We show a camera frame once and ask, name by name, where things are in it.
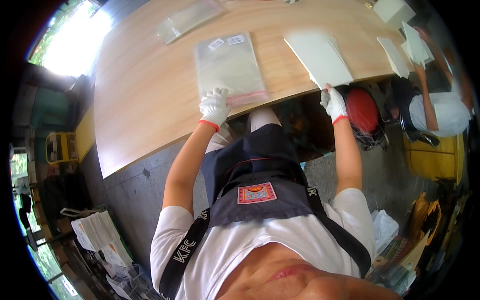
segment dark blue apron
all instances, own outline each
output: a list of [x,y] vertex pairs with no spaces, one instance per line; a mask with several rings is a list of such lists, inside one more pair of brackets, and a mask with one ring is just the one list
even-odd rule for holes
[[295,149],[280,126],[265,125],[207,153],[202,172],[211,207],[200,213],[168,261],[159,284],[164,299],[175,299],[187,263],[207,229],[239,221],[314,214],[357,263],[361,277],[367,274],[370,254],[326,215],[317,190],[308,188]]

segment lips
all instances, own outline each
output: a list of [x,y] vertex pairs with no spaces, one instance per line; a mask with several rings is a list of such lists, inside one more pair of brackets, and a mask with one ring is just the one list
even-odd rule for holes
[[280,279],[280,278],[283,278],[283,277],[295,275],[295,274],[298,274],[298,273],[302,273],[302,272],[306,272],[306,271],[315,271],[315,270],[317,270],[317,268],[315,268],[315,267],[313,267],[309,264],[289,265],[289,266],[275,272],[275,274],[273,274],[272,277],[270,277],[270,279],[268,279],[267,282],[277,280],[277,279]]

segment red glove cuff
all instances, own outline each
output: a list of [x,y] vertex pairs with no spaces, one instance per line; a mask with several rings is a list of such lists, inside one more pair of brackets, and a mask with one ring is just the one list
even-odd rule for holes
[[332,122],[332,125],[335,125],[335,123],[338,122],[338,120],[341,120],[343,118],[347,118],[347,116],[338,116],[338,118],[336,118],[333,122]]
[[215,130],[216,130],[215,132],[219,132],[219,131],[220,131],[220,127],[219,127],[217,124],[212,123],[212,122],[209,122],[209,121],[207,121],[207,120],[200,120],[200,121],[198,121],[198,123],[210,124],[210,125],[212,125],[213,127],[215,127]]

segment hand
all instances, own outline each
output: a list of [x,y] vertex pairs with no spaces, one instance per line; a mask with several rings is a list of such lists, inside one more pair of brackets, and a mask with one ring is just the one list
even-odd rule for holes
[[200,112],[203,117],[200,122],[208,123],[215,127],[216,132],[220,130],[220,126],[227,120],[230,113],[230,106],[227,106],[228,90],[226,88],[214,88],[212,92],[208,92],[202,97],[200,102]]
[[329,84],[326,84],[325,88],[327,90],[322,90],[320,105],[325,108],[327,114],[332,118],[332,124],[335,125],[335,122],[347,117],[345,101],[343,100],[342,95],[340,95],[340,93]]
[[418,65],[413,62],[413,66],[415,67],[415,73],[417,73],[417,76],[420,79],[420,82],[422,84],[427,83],[427,74],[425,73],[425,69],[423,68],[423,65]]
[[415,30],[417,30],[417,31],[419,32],[420,38],[421,38],[422,40],[424,40],[425,43],[427,43],[427,44],[429,44],[429,45],[433,43],[433,41],[432,41],[432,39],[430,38],[430,36],[429,36],[428,34],[426,34],[420,27],[414,27],[414,28],[415,28]]

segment white work glove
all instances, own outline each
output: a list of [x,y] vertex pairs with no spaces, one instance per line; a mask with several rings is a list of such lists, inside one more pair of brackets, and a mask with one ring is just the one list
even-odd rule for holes
[[347,109],[345,108],[345,101],[342,95],[332,88],[329,84],[325,85],[327,91],[322,90],[322,96],[320,97],[320,105],[324,107],[327,114],[332,118],[332,124],[347,117]]
[[220,130],[223,122],[227,120],[230,113],[230,106],[227,106],[228,90],[226,88],[214,88],[212,92],[208,92],[202,97],[200,102],[200,112],[204,116],[198,121],[199,123],[208,123],[215,127],[216,132]]

